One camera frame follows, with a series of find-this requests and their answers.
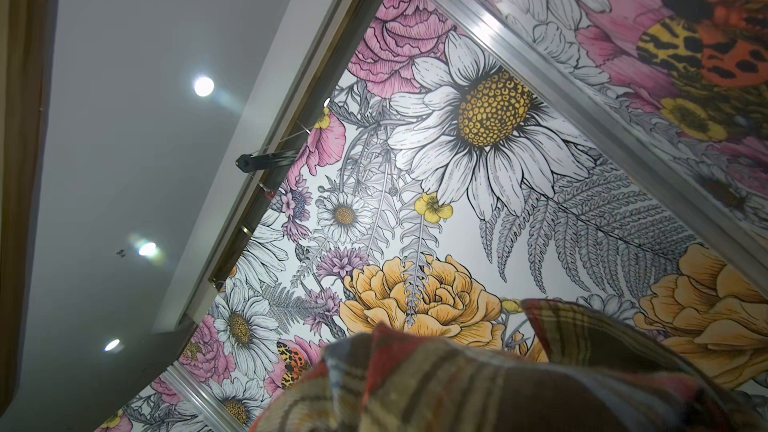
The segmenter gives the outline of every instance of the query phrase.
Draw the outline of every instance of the yellow peony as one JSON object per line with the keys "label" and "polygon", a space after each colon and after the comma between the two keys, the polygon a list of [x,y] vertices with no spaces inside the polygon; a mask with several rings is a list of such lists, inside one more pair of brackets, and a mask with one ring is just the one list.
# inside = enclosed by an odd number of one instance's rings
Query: yellow peony
{"label": "yellow peony", "polygon": [[768,300],[702,245],[689,246],[679,266],[682,275],[650,286],[636,325],[672,334],[664,345],[727,388],[768,370]]}
{"label": "yellow peony", "polygon": [[686,99],[662,99],[661,113],[683,132],[699,140],[724,140],[728,132],[710,120],[710,115],[697,104]]}
{"label": "yellow peony", "polygon": [[502,348],[503,324],[492,324],[502,313],[502,303],[485,291],[469,271],[450,255],[441,262],[426,256],[429,267],[423,300],[418,301],[416,322],[406,325],[406,287],[402,273],[412,262],[400,258],[384,267],[366,265],[344,277],[344,286],[356,300],[341,304],[341,319],[351,334],[370,332],[379,322],[421,336],[448,337],[460,344]]}

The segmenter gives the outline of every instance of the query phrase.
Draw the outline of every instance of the yellow flower center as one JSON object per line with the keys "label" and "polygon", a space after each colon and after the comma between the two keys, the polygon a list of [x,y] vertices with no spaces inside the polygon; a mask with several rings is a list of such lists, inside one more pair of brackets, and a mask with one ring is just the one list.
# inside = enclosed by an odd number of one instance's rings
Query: yellow flower center
{"label": "yellow flower center", "polygon": [[203,353],[203,348],[197,342],[189,342],[184,348],[183,356],[192,360],[197,360],[197,355]]}
{"label": "yellow flower center", "polygon": [[336,217],[339,224],[345,226],[349,226],[355,221],[355,212],[349,207],[338,207],[333,213],[333,216]]}
{"label": "yellow flower center", "polygon": [[739,197],[727,184],[717,180],[707,181],[704,188],[725,206],[741,210],[744,208],[744,198]]}
{"label": "yellow flower center", "polygon": [[248,421],[248,410],[239,400],[226,400],[223,406],[242,425]]}
{"label": "yellow flower center", "polygon": [[686,126],[688,129],[695,130],[697,132],[707,133],[710,130],[710,122],[696,113],[696,111],[689,109],[683,104],[675,104],[670,113],[677,118],[679,124]]}
{"label": "yellow flower center", "polygon": [[328,114],[331,113],[331,109],[328,107],[322,108],[322,117],[315,124],[315,129],[327,129],[331,125],[331,118]]}
{"label": "yellow flower center", "polygon": [[458,109],[458,133],[474,146],[492,146],[520,125],[533,98],[526,86],[503,70],[466,95]]}
{"label": "yellow flower center", "polygon": [[232,331],[232,337],[241,344],[247,344],[250,341],[250,328],[248,322],[242,315],[237,312],[232,312],[230,316],[230,330]]}
{"label": "yellow flower center", "polygon": [[113,415],[112,417],[106,419],[104,423],[101,425],[101,429],[113,429],[120,425],[120,420],[123,418],[123,410],[120,409],[118,412]]}

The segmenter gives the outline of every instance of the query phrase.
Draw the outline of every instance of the recessed ceiling light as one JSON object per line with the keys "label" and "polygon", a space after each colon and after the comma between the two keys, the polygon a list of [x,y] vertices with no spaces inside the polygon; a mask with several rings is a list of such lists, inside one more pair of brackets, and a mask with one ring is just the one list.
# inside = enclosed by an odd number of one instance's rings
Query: recessed ceiling light
{"label": "recessed ceiling light", "polygon": [[110,350],[116,348],[118,344],[120,344],[120,339],[116,338],[115,340],[107,344],[107,347],[104,348],[104,352],[109,352]]}
{"label": "recessed ceiling light", "polygon": [[214,91],[214,82],[210,77],[200,76],[195,79],[194,92],[200,97],[207,97]]}
{"label": "recessed ceiling light", "polygon": [[158,251],[158,246],[154,242],[147,242],[146,244],[139,247],[139,255],[143,255],[145,257],[151,257]]}

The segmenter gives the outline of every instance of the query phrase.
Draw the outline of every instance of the floral wallpaper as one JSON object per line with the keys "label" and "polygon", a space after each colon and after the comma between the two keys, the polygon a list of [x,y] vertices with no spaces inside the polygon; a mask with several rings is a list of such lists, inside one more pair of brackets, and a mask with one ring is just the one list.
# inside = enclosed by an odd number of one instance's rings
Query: floral wallpaper
{"label": "floral wallpaper", "polygon": [[766,0],[482,0],[768,237]]}
{"label": "floral wallpaper", "polygon": [[[545,360],[518,306],[542,296],[646,331],[768,412],[768,299],[427,0],[384,0],[268,196],[179,358],[244,425],[379,322]],[[97,430],[208,428],[157,379]]]}

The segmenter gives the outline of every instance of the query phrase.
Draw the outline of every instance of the plaid blanket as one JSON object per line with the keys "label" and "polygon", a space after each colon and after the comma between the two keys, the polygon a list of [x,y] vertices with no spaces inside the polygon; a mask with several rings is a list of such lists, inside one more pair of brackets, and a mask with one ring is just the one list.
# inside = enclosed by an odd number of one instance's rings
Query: plaid blanket
{"label": "plaid blanket", "polygon": [[577,304],[523,301],[537,342],[514,354],[379,325],[323,360],[251,431],[768,430],[686,360]]}

